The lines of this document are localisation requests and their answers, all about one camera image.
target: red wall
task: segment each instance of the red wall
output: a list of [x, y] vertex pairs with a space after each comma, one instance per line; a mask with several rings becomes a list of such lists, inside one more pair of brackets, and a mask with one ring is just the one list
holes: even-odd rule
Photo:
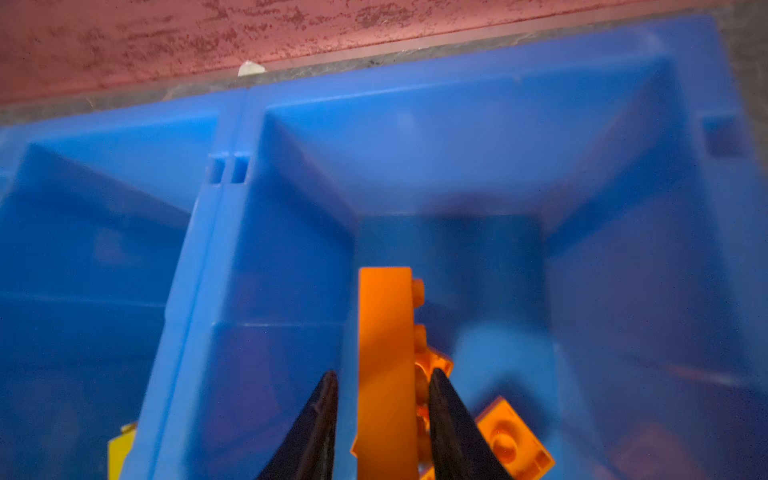
[[1, 0], [0, 103], [642, 1]]

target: gray floor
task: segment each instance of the gray floor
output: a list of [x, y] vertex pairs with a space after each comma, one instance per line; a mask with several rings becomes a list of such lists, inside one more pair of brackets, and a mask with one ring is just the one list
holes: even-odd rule
[[[768, 168], [768, 28], [766, 27], [768, 25], [768, 1], [741, 2], [712, 9], [687, 10], [677, 12], [674, 15], [684, 15], [691, 12], [706, 12], [717, 20], [730, 54], [731, 67], [739, 82], [746, 110], [753, 122], [753, 129], [760, 156], [763, 159], [763, 165]], [[186, 83], [168, 88], [148, 88], [128, 93], [84, 95], [66, 101], [45, 101], [9, 108], [0, 107], [0, 125], [25, 123], [45, 118], [64, 117], [136, 104], [167, 101], [210, 91], [250, 87], [258, 84], [269, 84], [294, 78], [312, 77], [360, 68], [375, 68], [404, 61], [490, 50], [547, 38], [574, 35], [586, 31], [605, 30], [616, 25], [638, 22], [644, 19], [646, 18], [509, 35], [455, 45], [443, 45], [375, 57], [267, 72], [249, 77], [209, 81], [206, 83]]]

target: red painted surface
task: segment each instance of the red painted surface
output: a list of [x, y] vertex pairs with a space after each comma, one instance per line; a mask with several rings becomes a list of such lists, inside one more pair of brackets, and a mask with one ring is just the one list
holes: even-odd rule
[[642, 1], [4, 0], [0, 103]]

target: blue plastic bin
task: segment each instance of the blue plastic bin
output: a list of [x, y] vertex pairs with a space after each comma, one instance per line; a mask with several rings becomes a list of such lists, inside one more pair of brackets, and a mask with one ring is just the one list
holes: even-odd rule
[[245, 91], [0, 131], [0, 478], [107, 476]]
[[354, 478], [361, 266], [424, 279], [459, 394], [547, 478], [765, 475], [768, 190], [710, 18], [255, 87], [238, 132], [124, 480], [254, 478], [327, 369]]

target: worn red paint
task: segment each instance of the worn red paint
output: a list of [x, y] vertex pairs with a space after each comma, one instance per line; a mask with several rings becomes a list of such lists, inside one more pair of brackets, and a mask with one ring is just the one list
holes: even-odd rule
[[0, 103], [643, 0], [5, 0]]

